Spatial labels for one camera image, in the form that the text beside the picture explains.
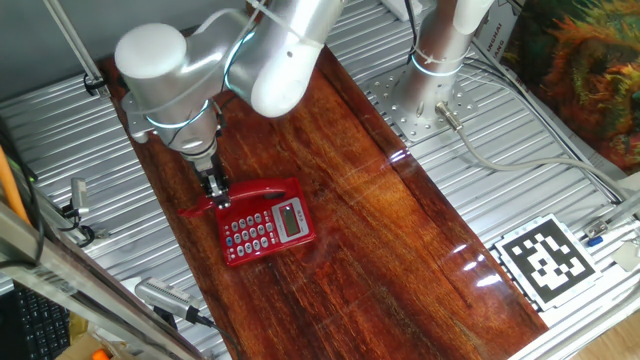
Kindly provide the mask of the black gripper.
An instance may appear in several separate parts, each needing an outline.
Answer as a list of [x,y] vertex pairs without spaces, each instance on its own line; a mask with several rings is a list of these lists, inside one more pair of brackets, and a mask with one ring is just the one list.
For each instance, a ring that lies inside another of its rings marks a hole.
[[202,203],[205,206],[215,204],[218,209],[228,208],[231,205],[228,178],[219,155],[197,158],[193,161],[193,165],[206,194],[202,197]]

